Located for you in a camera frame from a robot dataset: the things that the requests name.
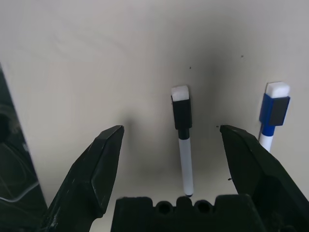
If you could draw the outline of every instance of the white surface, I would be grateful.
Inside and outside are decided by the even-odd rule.
[[[261,133],[260,136],[260,144],[265,148],[268,152],[270,152],[272,139],[274,136],[266,136]]]
[[[269,83],[266,87],[266,94],[271,98],[288,97],[290,93],[290,86],[284,82]]]
[[[185,140],[178,139],[178,142],[180,151],[180,161],[182,164],[183,190],[187,196],[191,196],[194,193],[194,186],[193,186],[190,138]]]
[[[174,102],[188,100],[189,89],[188,86],[177,86],[172,88],[172,99]]]
[[[0,62],[47,202],[100,131],[122,124],[108,212],[91,232],[110,231],[118,197],[175,204],[176,85],[190,88],[192,201],[236,193],[216,126],[257,136],[275,81],[293,100],[271,151],[309,197],[308,9],[305,0],[1,0]]]

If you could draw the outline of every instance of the dark object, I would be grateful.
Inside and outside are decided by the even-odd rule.
[[[39,231],[88,232],[105,213],[123,132],[121,126],[104,131],[77,159]],[[280,163],[245,130],[224,125],[220,132],[239,195],[218,196],[214,206],[204,200],[192,206],[187,197],[176,207],[169,202],[154,207],[147,197],[118,199],[111,231],[309,231],[309,202]]]
[[[38,181],[14,104],[0,67],[0,197],[13,199]],[[33,232],[47,205],[40,186],[16,202],[0,200],[1,232]]]
[[[101,132],[72,165],[39,231],[88,232],[105,214],[115,182],[123,126]]]
[[[178,130],[178,138],[181,140],[186,140],[190,138],[189,128]]]
[[[236,190],[251,196],[267,231],[309,231],[309,202],[279,161],[245,130],[220,131]]]
[[[150,198],[122,198],[116,201],[111,232],[266,232],[248,195],[218,196],[215,205],[187,197],[176,207]]]
[[[9,118],[0,114],[0,143],[7,140],[10,135]]]
[[[289,106],[290,97],[271,98],[264,94],[260,114],[263,126],[281,126]]]
[[[173,101],[175,128],[184,130],[192,127],[191,100]]]

